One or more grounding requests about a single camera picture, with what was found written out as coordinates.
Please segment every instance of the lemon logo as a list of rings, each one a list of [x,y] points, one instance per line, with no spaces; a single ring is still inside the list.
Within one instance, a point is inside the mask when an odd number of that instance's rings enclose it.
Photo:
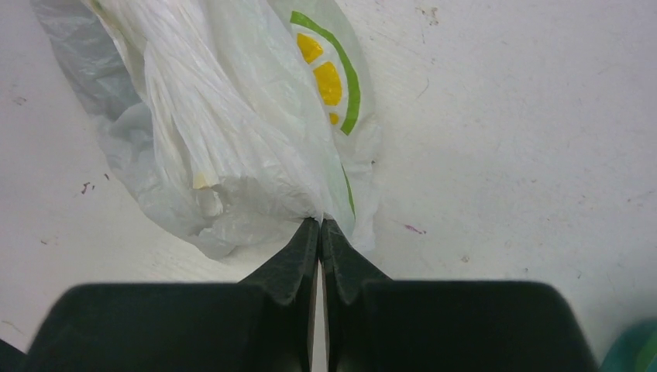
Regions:
[[[347,136],[360,111],[358,75],[340,42],[306,15],[292,12],[290,23],[297,45],[312,69],[331,124]]]

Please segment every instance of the white surface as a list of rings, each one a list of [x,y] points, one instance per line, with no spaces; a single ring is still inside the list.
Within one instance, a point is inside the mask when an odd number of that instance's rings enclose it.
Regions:
[[[657,314],[657,3],[340,5],[384,126],[383,271],[550,283],[598,358]],[[24,350],[75,284],[238,280],[273,254],[216,262],[157,228],[103,176],[26,0],[0,35],[0,338]]]

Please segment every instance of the green object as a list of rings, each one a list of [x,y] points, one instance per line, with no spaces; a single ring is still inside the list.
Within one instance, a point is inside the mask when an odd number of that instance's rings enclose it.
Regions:
[[[657,319],[623,332],[605,356],[600,372],[657,372]]]

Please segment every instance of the scuff mark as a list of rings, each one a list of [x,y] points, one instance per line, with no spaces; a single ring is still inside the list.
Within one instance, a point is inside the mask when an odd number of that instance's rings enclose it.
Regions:
[[[420,94],[419,94],[417,97],[415,97],[415,99],[420,98],[420,97],[421,97],[421,96],[427,91],[427,89],[429,89],[429,78],[428,78],[428,77],[427,77],[427,84],[426,84],[425,88],[422,89],[422,91],[420,92]]]
[[[3,321],[1,321],[0,323],[2,323],[2,324],[6,324],[7,326],[12,327],[16,332],[20,333],[20,334],[23,335],[23,336],[25,335],[25,333],[23,333],[23,332],[19,329],[19,327],[15,326],[14,323],[12,323],[12,322],[9,322],[9,321],[7,321],[7,320],[3,320]]]
[[[432,6],[431,8],[423,9],[419,6],[416,6],[415,9],[419,10],[420,13],[422,13],[422,15],[429,21],[430,26],[438,25],[438,16],[436,16],[436,12],[438,11],[438,8]]]
[[[19,97],[14,98],[12,101],[14,103],[16,103],[17,105],[22,106],[25,102],[27,102],[27,99],[25,99],[24,97],[19,96]]]
[[[416,229],[414,226],[411,225],[404,225],[404,227],[406,228],[406,230],[412,231],[413,233],[418,233],[420,235],[424,235],[427,233],[427,230]]]

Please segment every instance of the crumpled plastic bag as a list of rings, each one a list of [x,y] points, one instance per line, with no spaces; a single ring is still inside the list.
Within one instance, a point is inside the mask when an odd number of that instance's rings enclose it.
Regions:
[[[333,0],[31,1],[155,223],[217,257],[329,215],[373,248],[380,127]]]

